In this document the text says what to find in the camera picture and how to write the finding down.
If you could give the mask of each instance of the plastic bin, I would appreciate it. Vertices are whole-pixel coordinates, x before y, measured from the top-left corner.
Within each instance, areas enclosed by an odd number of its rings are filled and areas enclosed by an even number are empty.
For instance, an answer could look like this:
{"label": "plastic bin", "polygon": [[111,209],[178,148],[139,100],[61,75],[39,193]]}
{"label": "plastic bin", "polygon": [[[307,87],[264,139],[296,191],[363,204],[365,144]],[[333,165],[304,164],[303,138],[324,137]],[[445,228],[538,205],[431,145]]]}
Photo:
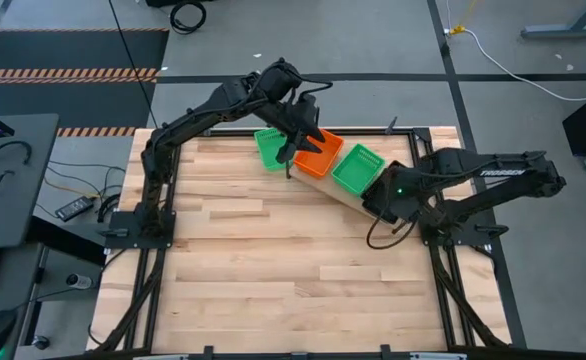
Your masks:
{"label": "plastic bin", "polygon": [[286,142],[286,137],[282,135],[277,129],[260,130],[253,133],[255,142],[257,143],[257,150],[260,152],[262,164],[268,171],[284,169],[286,164],[280,164],[275,160],[277,152]]}
{"label": "plastic bin", "polygon": [[330,132],[320,129],[324,135],[324,143],[321,143],[310,136],[307,139],[322,150],[321,154],[308,151],[299,151],[295,157],[295,165],[305,173],[322,178],[331,169],[331,166],[337,158],[337,154],[342,150],[344,139],[333,135]]}
{"label": "plastic bin", "polygon": [[384,159],[366,146],[357,144],[333,169],[335,181],[346,190],[360,195],[384,167]]}

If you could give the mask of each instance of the desk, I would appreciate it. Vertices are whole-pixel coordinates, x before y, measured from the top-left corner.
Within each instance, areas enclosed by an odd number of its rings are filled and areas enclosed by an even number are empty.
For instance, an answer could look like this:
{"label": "desk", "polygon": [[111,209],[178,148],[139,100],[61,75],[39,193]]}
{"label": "desk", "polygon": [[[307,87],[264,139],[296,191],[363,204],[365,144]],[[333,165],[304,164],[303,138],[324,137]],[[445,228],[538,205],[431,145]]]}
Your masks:
{"label": "desk", "polygon": [[[72,252],[71,255],[96,265],[104,264],[104,255],[101,246],[32,216],[53,149],[58,116],[18,115],[0,120],[15,130],[15,136],[0,139],[0,145],[22,140],[33,150],[26,165],[26,150],[21,146],[12,145],[0,151],[0,174],[7,169],[15,171],[0,185],[0,310],[4,310],[43,295],[38,294],[37,287],[34,289],[34,283],[38,267],[43,266],[45,247]],[[39,304],[20,308],[17,325],[6,346],[6,358],[14,357],[18,342],[30,344]]]}
{"label": "desk", "polygon": [[[430,131],[436,150],[460,146],[454,127]],[[139,154],[150,133],[135,134],[122,210],[140,199]],[[358,142],[387,162],[412,163],[406,136],[345,136],[345,147]],[[249,136],[187,142],[178,179],[154,354],[201,353],[205,345],[216,353],[373,352],[380,344],[393,351],[446,349],[429,251],[417,231],[390,250],[369,249],[369,217],[287,180],[283,171],[264,170]],[[471,193],[467,183],[445,195]],[[469,302],[508,342],[491,261],[469,248],[457,255]],[[130,304],[138,257],[128,251],[103,276],[93,319],[98,339]],[[136,347],[144,323],[140,315]]]}

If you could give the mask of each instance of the black floor mat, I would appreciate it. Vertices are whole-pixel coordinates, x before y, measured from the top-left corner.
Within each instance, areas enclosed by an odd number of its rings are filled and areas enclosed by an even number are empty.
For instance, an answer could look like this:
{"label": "black floor mat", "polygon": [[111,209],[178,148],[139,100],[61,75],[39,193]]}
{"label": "black floor mat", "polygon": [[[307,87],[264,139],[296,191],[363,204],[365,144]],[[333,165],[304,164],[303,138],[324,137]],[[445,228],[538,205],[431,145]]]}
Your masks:
{"label": "black floor mat", "polygon": [[[162,65],[168,31],[124,31],[138,68]],[[0,69],[130,68],[117,31],[0,31]]]}
{"label": "black floor mat", "polygon": [[[144,83],[149,96],[155,84]],[[146,127],[148,107],[137,82],[0,84],[0,115],[56,113],[60,127]]]}
{"label": "black floor mat", "polygon": [[[151,100],[168,31],[124,36]],[[61,128],[145,127],[148,105],[130,68],[117,31],[0,31],[0,115],[57,113]]]}

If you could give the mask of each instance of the table leg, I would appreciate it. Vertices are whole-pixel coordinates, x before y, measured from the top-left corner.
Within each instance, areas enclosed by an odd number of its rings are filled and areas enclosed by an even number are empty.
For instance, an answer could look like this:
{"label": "table leg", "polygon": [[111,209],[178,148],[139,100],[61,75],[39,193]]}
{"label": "table leg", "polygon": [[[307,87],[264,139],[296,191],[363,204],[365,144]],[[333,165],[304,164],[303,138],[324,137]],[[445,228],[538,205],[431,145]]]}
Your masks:
{"label": "table leg", "polygon": [[534,36],[580,36],[586,35],[586,11],[571,25],[531,25],[525,26],[522,37]]}

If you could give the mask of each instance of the white cable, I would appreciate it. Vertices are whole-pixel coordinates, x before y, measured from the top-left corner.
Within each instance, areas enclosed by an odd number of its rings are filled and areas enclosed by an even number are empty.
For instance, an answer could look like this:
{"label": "white cable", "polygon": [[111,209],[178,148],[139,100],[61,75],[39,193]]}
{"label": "white cable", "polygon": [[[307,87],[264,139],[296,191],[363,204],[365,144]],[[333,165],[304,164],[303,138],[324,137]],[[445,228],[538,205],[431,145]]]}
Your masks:
{"label": "white cable", "polygon": [[449,20],[449,32],[450,32],[451,30],[453,30],[453,26],[451,25],[451,7],[449,6],[449,0],[446,0],[446,17]]}
{"label": "white cable", "polygon": [[468,34],[470,34],[471,36],[473,36],[473,38],[475,39],[475,42],[477,43],[477,47],[480,49],[480,51],[482,52],[482,54],[483,54],[483,55],[484,55],[484,56],[485,56],[487,59],[491,60],[491,62],[492,62],[493,64],[497,65],[497,67],[499,67],[500,69],[502,69],[502,71],[504,71],[505,73],[509,74],[509,75],[510,75],[512,78],[514,78],[514,79],[517,79],[517,80],[520,80],[520,81],[523,81],[523,82],[525,82],[525,83],[527,83],[527,84],[533,85],[533,86],[535,86],[536,88],[538,88],[538,89],[540,89],[540,90],[542,90],[542,91],[546,92],[547,94],[549,94],[549,95],[551,95],[551,96],[553,96],[553,97],[555,97],[555,98],[558,98],[558,99],[560,99],[560,100],[564,100],[564,101],[586,101],[586,98],[567,98],[567,97],[564,97],[564,96],[558,95],[558,94],[556,94],[556,93],[552,92],[551,90],[549,90],[549,89],[547,89],[547,88],[543,87],[543,86],[542,86],[542,85],[540,85],[540,84],[534,83],[533,81],[530,81],[530,80],[524,79],[524,78],[522,78],[522,77],[519,77],[519,76],[517,76],[517,75],[513,74],[512,72],[508,71],[508,70],[507,70],[507,69],[506,69],[504,66],[502,66],[502,64],[500,64],[500,63],[499,63],[499,62],[497,62],[495,59],[493,59],[493,58],[492,58],[492,57],[491,57],[489,54],[487,54],[487,53],[486,53],[486,51],[484,51],[484,48],[483,48],[483,47],[482,47],[482,45],[480,44],[480,39],[478,39],[478,38],[477,38],[477,35],[475,35],[475,33],[474,33],[473,31],[471,31],[471,30],[469,30],[469,29],[465,29],[465,30],[464,30],[464,32],[465,32],[465,33],[468,33]]}

